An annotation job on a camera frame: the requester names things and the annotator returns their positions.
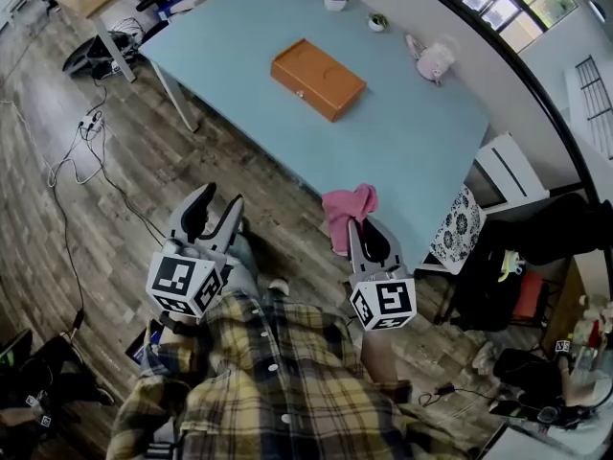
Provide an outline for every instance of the light blue table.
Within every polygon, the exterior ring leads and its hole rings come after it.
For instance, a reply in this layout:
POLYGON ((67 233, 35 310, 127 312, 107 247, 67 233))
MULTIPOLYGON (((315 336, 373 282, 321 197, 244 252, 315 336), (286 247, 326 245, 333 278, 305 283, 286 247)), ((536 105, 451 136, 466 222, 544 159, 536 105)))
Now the light blue table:
POLYGON ((452 74, 442 87, 424 80, 403 33, 373 33, 369 12, 357 0, 341 12, 323 0, 209 0, 141 51, 189 128, 196 124, 174 80, 317 193, 376 186, 375 217, 412 271, 460 192, 488 117, 452 74), (336 123, 270 77, 275 55, 302 37, 368 83, 336 123))

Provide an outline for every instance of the orange wooden box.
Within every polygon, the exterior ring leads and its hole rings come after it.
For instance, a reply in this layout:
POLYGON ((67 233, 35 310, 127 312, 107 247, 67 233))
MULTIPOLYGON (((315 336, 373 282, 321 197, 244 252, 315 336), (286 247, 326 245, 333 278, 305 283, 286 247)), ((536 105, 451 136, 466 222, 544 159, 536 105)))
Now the orange wooden box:
POLYGON ((270 75, 332 122, 366 88, 365 81, 306 39, 277 55, 270 75))

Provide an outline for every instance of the pink cloth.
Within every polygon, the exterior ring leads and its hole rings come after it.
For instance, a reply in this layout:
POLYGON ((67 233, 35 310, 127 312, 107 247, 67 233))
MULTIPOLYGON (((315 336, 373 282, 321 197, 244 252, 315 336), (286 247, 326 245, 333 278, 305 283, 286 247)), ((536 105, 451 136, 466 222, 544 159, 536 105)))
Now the pink cloth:
POLYGON ((378 199, 375 186, 360 184, 353 192, 332 191, 322 196, 322 206, 328 221, 332 250, 339 256, 347 256, 349 252, 347 224, 350 218, 354 218, 361 225, 366 216, 376 210, 378 199))

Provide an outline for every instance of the black and white floral fabric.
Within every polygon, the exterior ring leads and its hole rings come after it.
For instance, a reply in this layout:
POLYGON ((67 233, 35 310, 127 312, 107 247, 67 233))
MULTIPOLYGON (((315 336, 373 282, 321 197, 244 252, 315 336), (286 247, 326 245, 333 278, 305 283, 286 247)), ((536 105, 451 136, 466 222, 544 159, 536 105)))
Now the black and white floral fabric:
POLYGON ((469 188, 463 186, 430 244, 430 253, 450 273, 458 274, 468 254, 477 244, 485 222, 485 213, 475 202, 469 188))

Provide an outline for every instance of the watch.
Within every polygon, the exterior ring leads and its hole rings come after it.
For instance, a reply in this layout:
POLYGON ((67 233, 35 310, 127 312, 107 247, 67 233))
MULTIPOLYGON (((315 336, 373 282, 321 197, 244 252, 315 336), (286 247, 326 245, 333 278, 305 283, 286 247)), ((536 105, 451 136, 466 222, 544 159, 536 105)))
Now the watch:
POLYGON ((198 326, 189 326, 183 322, 172 320, 167 311, 163 311, 160 315, 160 323, 168 327, 173 334, 186 335, 187 337, 196 337, 200 334, 200 328, 198 326))

